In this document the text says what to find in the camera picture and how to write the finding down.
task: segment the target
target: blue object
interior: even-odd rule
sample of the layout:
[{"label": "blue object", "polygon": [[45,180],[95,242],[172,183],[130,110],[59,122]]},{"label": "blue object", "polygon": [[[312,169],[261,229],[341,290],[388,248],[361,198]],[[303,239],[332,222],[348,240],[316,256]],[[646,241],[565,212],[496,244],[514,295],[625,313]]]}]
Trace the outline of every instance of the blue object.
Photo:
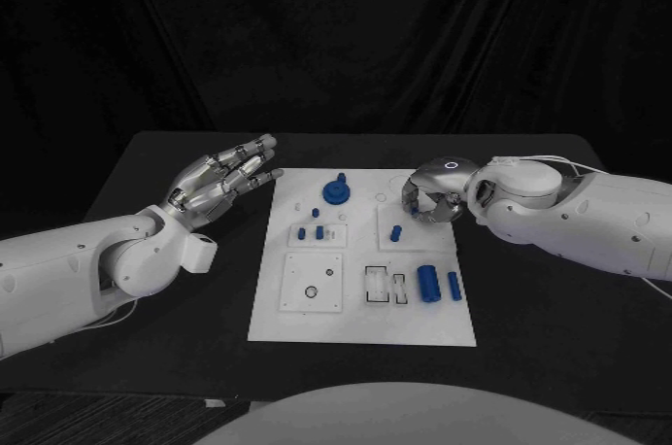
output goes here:
[{"label": "blue object", "polygon": [[434,265],[417,267],[417,282],[420,284],[420,295],[424,302],[441,300],[441,291],[439,289],[437,269]]},{"label": "blue object", "polygon": [[459,290],[457,274],[454,272],[449,272],[449,283],[452,284],[453,301],[462,301],[462,292]]},{"label": "blue object", "polygon": [[403,228],[395,224],[392,227],[392,236],[390,239],[397,243],[400,241],[400,236],[403,235]]},{"label": "blue object", "polygon": [[346,184],[346,175],[339,173],[339,178],[326,184],[322,190],[322,197],[332,205],[339,205],[348,202],[351,198],[351,187]]}]

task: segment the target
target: black backdrop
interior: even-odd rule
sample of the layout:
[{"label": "black backdrop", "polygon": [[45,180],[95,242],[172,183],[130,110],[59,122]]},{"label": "black backdrop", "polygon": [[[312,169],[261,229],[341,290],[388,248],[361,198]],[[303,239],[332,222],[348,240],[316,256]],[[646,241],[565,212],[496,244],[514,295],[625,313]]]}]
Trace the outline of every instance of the black backdrop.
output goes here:
[{"label": "black backdrop", "polygon": [[669,15],[666,0],[2,0],[0,238],[81,220],[152,129],[571,132],[612,171],[672,181]]}]

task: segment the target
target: white base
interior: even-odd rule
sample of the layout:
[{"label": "white base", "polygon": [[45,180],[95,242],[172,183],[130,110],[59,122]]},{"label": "white base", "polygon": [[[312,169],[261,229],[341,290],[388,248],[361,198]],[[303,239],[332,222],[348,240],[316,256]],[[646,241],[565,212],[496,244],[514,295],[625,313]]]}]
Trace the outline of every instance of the white base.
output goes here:
[{"label": "white base", "polygon": [[[381,207],[378,213],[381,204],[400,204],[403,208],[401,191],[413,171],[284,169],[284,176],[276,181],[250,341],[476,346],[452,224],[415,222],[404,214],[397,215],[394,208],[388,207]],[[325,202],[322,188],[336,179],[339,172],[346,174],[352,195],[345,204],[335,206]],[[421,197],[420,207],[433,205],[430,199]],[[313,207],[320,211],[316,219],[312,217]],[[390,248],[385,239],[390,240],[392,227],[385,231],[388,236],[382,236],[381,229],[379,243],[379,220],[395,221],[404,229],[400,243],[391,242]],[[330,224],[346,224],[346,248],[290,247],[290,242],[294,243],[290,240],[290,229],[297,223],[322,224],[325,229]],[[427,239],[430,251],[413,251],[423,239]],[[287,253],[343,257],[341,312],[280,310]],[[417,284],[417,267],[427,264],[437,267],[440,279],[443,299],[434,303],[423,302]],[[364,268],[368,265],[388,267],[388,289],[392,295],[392,275],[407,275],[408,305],[397,305],[394,297],[384,307],[366,304]],[[450,271],[457,273],[462,301],[452,299]]]}]

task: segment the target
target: white platform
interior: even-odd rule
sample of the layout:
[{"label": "white platform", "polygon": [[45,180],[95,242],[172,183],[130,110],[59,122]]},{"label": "white platform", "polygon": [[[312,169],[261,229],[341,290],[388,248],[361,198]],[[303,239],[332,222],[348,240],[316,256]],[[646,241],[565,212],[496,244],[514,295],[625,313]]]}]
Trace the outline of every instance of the white platform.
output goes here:
[{"label": "white platform", "polygon": [[[414,221],[401,207],[401,190],[414,170],[284,171],[276,181],[248,340],[476,346],[453,226]],[[325,202],[322,188],[341,172],[352,195],[335,206]],[[430,204],[421,197],[420,208]],[[315,207],[317,218],[312,217]],[[398,243],[390,240],[394,224],[403,227]],[[322,240],[313,237],[317,225],[325,226]],[[300,226],[307,230],[306,240],[294,236]],[[290,268],[296,260],[289,256],[300,253],[307,254],[299,256],[306,263],[293,263]],[[330,268],[336,261],[342,267]],[[440,279],[443,298],[434,303],[423,302],[417,284],[415,269],[427,264],[437,267]],[[368,265],[388,268],[390,304],[365,302]],[[450,271],[457,273],[462,301],[452,299]],[[398,273],[407,276],[408,305],[394,303],[392,275]],[[342,278],[341,285],[333,278]],[[316,295],[310,291],[312,298],[306,286],[317,289]]]}]

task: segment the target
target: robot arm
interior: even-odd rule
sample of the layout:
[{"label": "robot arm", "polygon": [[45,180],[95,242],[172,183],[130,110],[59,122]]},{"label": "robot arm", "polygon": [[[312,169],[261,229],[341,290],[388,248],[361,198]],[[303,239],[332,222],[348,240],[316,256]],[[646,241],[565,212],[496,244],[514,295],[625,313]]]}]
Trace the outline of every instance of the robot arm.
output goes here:
[{"label": "robot arm", "polygon": [[[563,177],[544,160],[558,157],[495,157],[483,168],[437,158],[408,178],[407,211],[424,222],[452,222],[466,203],[509,243],[534,244],[599,270],[672,281],[672,185],[600,171]],[[437,202],[431,211],[417,210],[420,191]]]},{"label": "robot arm", "polygon": [[[165,202],[134,216],[0,242],[0,359],[157,293],[180,267],[209,271],[216,243],[193,231],[222,216],[240,195],[283,175],[273,170],[253,176],[274,146],[267,134],[205,155],[175,179]],[[101,281],[110,281],[103,288]]]}]

